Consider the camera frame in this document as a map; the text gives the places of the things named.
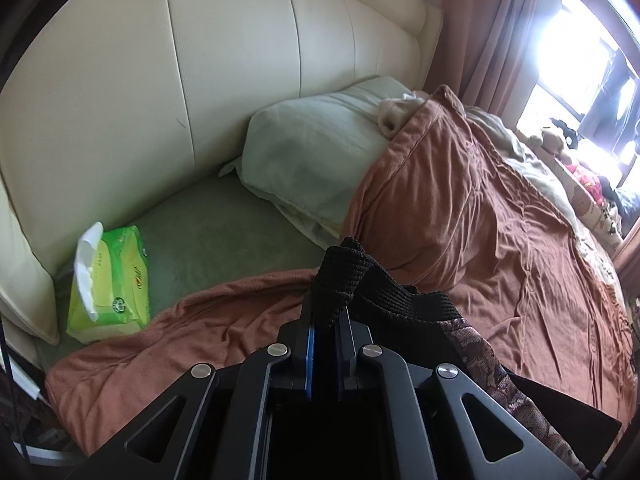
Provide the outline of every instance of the green bed sheet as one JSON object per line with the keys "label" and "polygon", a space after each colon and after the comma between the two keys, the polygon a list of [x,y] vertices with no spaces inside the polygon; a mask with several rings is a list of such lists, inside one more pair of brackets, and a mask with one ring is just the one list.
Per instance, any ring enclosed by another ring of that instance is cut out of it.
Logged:
{"label": "green bed sheet", "polygon": [[[265,272],[317,267],[324,256],[235,173],[204,178],[132,224],[148,254],[152,317],[193,292]],[[55,283],[60,344],[37,341],[45,370],[82,348],[66,334],[71,280],[68,273]]]}

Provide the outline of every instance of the brown blanket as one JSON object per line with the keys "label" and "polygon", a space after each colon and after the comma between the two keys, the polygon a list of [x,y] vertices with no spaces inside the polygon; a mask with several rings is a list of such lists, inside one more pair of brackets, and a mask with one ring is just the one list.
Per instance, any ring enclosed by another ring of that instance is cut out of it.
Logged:
{"label": "brown blanket", "polygon": [[[626,426],[631,333],[558,211],[513,171],[460,101],[439,89],[370,168],[343,235],[401,283],[448,290],[512,371]],[[62,423],[94,452],[184,370],[242,361],[299,316],[312,270],[249,278],[182,300],[144,331],[70,355],[47,375]]]}

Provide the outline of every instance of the green pillow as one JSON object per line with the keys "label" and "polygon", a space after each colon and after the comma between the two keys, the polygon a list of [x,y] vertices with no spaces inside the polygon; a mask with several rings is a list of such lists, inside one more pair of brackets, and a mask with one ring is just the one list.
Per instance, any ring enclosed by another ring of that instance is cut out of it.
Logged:
{"label": "green pillow", "polygon": [[242,156],[227,164],[244,186],[270,200],[322,248],[335,244],[349,202],[388,140],[378,104],[409,92],[391,77],[341,92],[294,99],[255,114]]}

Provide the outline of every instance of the triangular cutout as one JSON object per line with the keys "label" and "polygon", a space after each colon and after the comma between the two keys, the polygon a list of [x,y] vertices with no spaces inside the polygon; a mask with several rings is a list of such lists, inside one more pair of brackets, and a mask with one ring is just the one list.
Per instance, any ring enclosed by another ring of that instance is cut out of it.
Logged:
{"label": "triangular cutout", "polygon": [[185,397],[174,397],[170,400],[154,418],[129,439],[126,444],[127,451],[151,462],[162,462],[185,403]]}
{"label": "triangular cutout", "polygon": [[476,432],[484,457],[489,462],[517,453],[524,447],[522,441],[472,394],[462,397],[462,404]]}

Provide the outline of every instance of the headboard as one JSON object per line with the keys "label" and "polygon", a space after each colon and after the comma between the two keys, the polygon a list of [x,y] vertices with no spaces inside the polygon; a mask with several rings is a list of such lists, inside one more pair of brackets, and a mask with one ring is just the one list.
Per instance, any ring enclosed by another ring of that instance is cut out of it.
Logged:
{"label": "headboard", "polygon": [[69,0],[0,92],[0,251],[41,284],[2,296],[20,326],[55,339],[49,276],[95,221],[239,155],[268,105],[374,75],[421,88],[441,24],[422,0]]}

